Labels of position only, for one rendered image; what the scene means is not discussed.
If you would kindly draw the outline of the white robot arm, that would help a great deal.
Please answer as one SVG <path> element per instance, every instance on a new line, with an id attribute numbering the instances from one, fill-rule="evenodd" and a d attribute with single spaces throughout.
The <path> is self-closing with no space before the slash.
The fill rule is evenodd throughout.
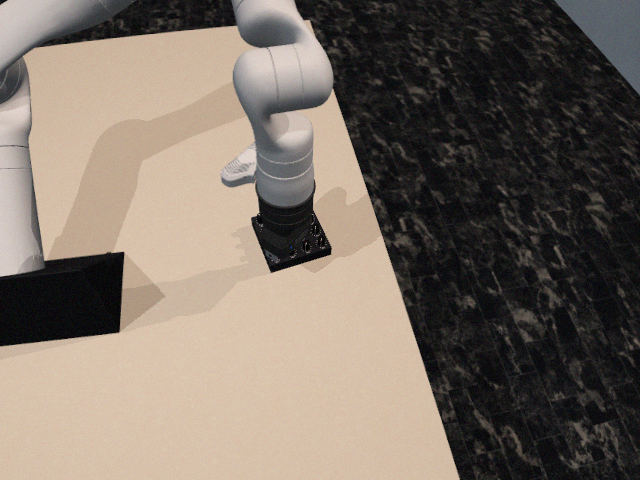
<path id="1" fill-rule="evenodd" d="M 7 0 L 0 5 L 0 276 L 45 268 L 23 56 L 47 41 L 107 21 L 132 1 Z M 296 110 L 328 100 L 333 88 L 330 61 L 294 0 L 231 1 L 240 36 L 258 47 L 242 53 L 233 69 L 234 88 L 253 129 L 258 166 L 272 177 L 299 176 L 312 164 L 314 133 L 310 120 Z"/>

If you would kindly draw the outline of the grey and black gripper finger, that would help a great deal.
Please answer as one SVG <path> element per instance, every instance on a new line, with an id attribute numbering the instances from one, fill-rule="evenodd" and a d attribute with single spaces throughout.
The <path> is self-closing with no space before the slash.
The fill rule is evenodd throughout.
<path id="1" fill-rule="evenodd" d="M 275 255 L 273 255 L 272 253 L 270 253 L 269 251 L 267 251 L 265 249 L 265 254 L 267 257 L 271 258 L 272 260 L 274 260 L 275 262 L 279 259 L 278 257 L 276 257 Z"/>

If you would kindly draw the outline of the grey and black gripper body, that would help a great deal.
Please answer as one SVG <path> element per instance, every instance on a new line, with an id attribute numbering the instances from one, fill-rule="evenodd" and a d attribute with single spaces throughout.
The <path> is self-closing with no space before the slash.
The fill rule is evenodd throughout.
<path id="1" fill-rule="evenodd" d="M 311 232 L 316 190 L 313 161 L 299 176 L 272 177 L 256 165 L 254 142 L 222 169 L 221 181 L 229 188 L 255 183 L 263 220 L 262 247 L 276 257 L 286 258 Z"/>

